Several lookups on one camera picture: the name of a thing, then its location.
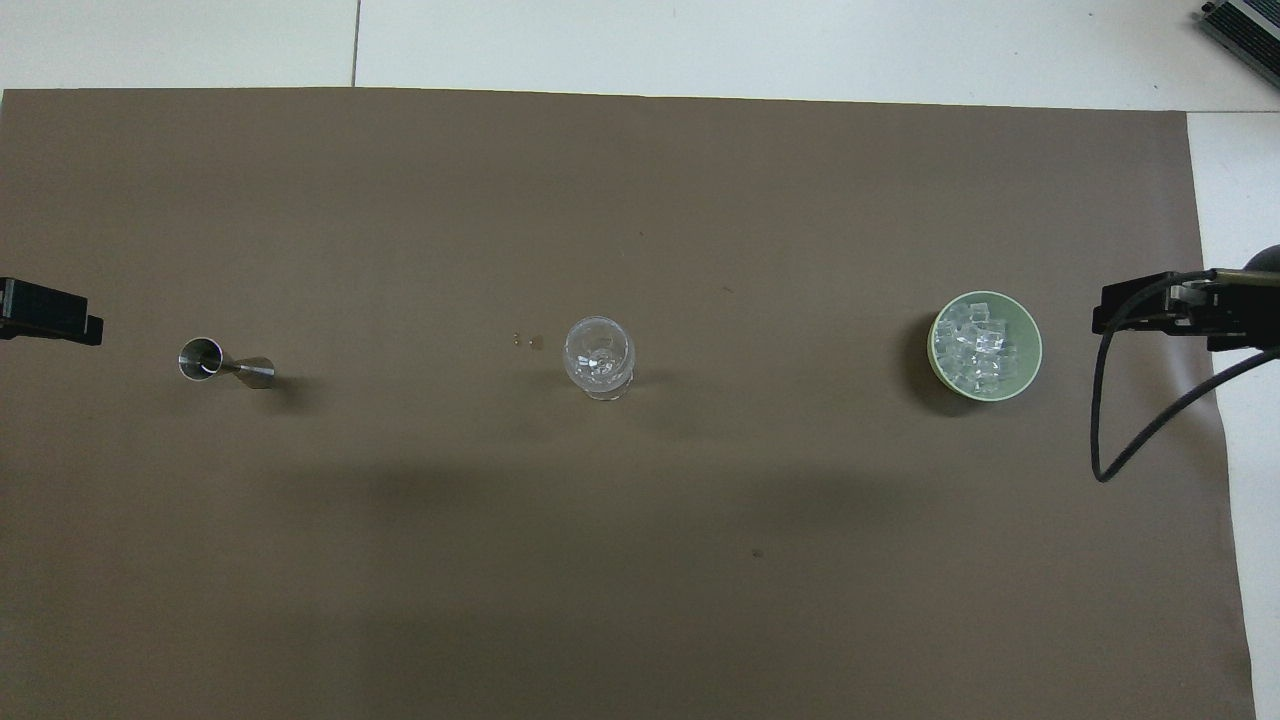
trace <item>green bowl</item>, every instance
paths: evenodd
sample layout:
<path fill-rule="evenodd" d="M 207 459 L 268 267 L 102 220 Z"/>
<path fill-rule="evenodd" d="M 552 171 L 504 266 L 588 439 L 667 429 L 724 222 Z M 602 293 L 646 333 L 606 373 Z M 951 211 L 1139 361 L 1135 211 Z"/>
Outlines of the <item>green bowl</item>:
<path fill-rule="evenodd" d="M 938 320 L 941 320 L 946 311 L 957 302 L 986 302 L 991 309 L 992 318 L 1001 318 L 1005 320 L 1006 337 L 1018 347 L 1018 374 L 1001 380 L 1000 389 L 995 395 L 979 396 L 965 392 L 948 380 L 947 377 L 942 374 L 942 369 L 938 368 L 938 357 L 933 352 L 933 333 L 938 329 Z M 942 384 L 951 388 L 951 391 L 956 395 L 963 395 L 969 400 L 977 400 L 979 402 L 998 402 L 1001 400 L 1009 400 L 1010 397 L 1014 397 L 1027 389 L 1027 387 L 1032 384 L 1032 380 L 1036 379 L 1037 373 L 1039 373 L 1043 347 L 1039 327 L 1036 325 L 1036 319 L 1032 318 L 1032 314 L 1012 297 L 989 290 L 966 292 L 943 305 L 942 310 L 940 310 L 937 316 L 933 318 L 933 322 L 929 323 L 929 334 L 924 338 L 924 348 L 929 356 L 929 366 L 933 368 L 933 374 L 942 380 Z"/>

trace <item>white floor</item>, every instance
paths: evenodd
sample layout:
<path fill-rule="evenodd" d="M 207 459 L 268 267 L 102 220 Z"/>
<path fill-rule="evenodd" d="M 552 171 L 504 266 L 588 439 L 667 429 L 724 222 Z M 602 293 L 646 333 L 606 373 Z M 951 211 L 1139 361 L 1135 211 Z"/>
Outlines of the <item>white floor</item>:
<path fill-rule="evenodd" d="M 1239 266 L 1280 243 L 1280 90 L 1193 27 L 1198 5 L 0 0 L 0 88 L 358 85 L 1190 110 L 1204 261 Z M 1219 400 L 1258 717 L 1280 720 L 1280 443 L 1268 433 L 1280 364 Z"/>

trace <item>jigger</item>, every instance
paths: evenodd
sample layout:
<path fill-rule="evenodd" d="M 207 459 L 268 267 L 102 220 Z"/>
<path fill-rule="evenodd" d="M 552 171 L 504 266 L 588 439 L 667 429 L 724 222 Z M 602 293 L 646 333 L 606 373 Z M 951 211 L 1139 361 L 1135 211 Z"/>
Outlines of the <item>jigger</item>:
<path fill-rule="evenodd" d="M 242 383 L 253 389 L 271 387 L 275 378 L 275 365 L 266 357 L 232 360 L 223 347 L 207 337 L 187 341 L 178 352 L 178 370 L 188 380 L 202 382 L 218 375 L 234 373 Z"/>

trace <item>bowl rim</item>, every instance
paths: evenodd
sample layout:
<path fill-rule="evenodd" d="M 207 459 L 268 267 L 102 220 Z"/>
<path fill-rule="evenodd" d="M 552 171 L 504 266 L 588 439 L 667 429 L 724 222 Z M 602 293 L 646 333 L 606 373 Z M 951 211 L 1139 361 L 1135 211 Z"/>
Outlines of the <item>bowl rim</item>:
<path fill-rule="evenodd" d="M 1032 368 L 1032 372 L 1027 375 L 1027 382 L 1023 383 L 1023 386 L 1020 388 L 1015 389 L 1014 392 L 1011 392 L 1011 393 L 1009 393 L 1006 396 L 1002 396 L 1002 397 L 982 397 L 982 396 L 978 396 L 978 395 L 973 395 L 973 393 L 965 392 L 965 391 L 957 388 L 955 384 L 952 384 L 951 380 L 948 380 L 946 378 L 946 375 L 943 375 L 942 369 L 938 368 L 938 359 L 937 359 L 937 355 L 934 355 L 934 352 L 933 352 L 933 333 L 937 332 L 937 329 L 938 329 L 938 320 L 942 319 L 943 313 L 946 313 L 948 307 L 951 307 L 956 302 L 960 302 L 961 300 L 964 300 L 965 297 L 968 297 L 970 295 L 995 295 L 997 297 L 1002 297 L 1002 299 L 1012 302 L 1015 306 L 1018 306 L 1019 310 L 1023 311 L 1023 314 L 1027 315 L 1027 319 L 1030 320 L 1030 323 L 1032 323 L 1032 331 L 1036 333 L 1036 342 L 1039 345 L 1039 354 L 1036 357 L 1036 366 Z M 1005 295 L 1004 292 L 998 292 L 998 291 L 995 291 L 995 290 L 970 290 L 968 292 L 961 292 L 960 295 L 952 297 L 950 301 L 945 302 L 942 305 L 942 309 L 938 310 L 937 315 L 933 316 L 933 322 L 929 323 L 929 332 L 924 337 L 924 352 L 925 352 L 925 355 L 929 359 L 929 368 L 933 370 L 933 374 L 937 375 L 938 380 L 947 389 L 950 389 L 951 392 L 954 392 L 954 393 L 956 393 L 956 395 L 959 395 L 961 397 L 968 397 L 969 400 L 977 400 L 978 402 L 1001 402 L 1004 400 L 1010 400 L 1012 397 L 1018 397 L 1019 395 L 1023 393 L 1023 391 L 1025 391 L 1027 388 L 1029 388 L 1033 382 L 1036 382 L 1036 378 L 1039 375 L 1041 365 L 1044 363 L 1044 336 L 1042 336 L 1041 332 L 1039 332 L 1039 324 L 1036 322 L 1036 316 L 1032 315 L 1030 310 L 1028 310 L 1027 306 L 1023 305 L 1021 302 L 1014 300 L 1012 297 Z"/>

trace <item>clear drinking glass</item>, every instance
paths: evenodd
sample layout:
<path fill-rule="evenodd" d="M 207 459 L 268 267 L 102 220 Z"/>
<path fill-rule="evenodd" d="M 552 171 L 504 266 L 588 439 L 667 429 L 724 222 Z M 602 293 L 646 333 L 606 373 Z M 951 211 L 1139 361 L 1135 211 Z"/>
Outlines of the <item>clear drinking glass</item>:
<path fill-rule="evenodd" d="M 582 318 L 564 337 L 564 372 L 593 400 L 626 395 L 635 375 L 636 348 L 627 331 L 608 318 Z"/>

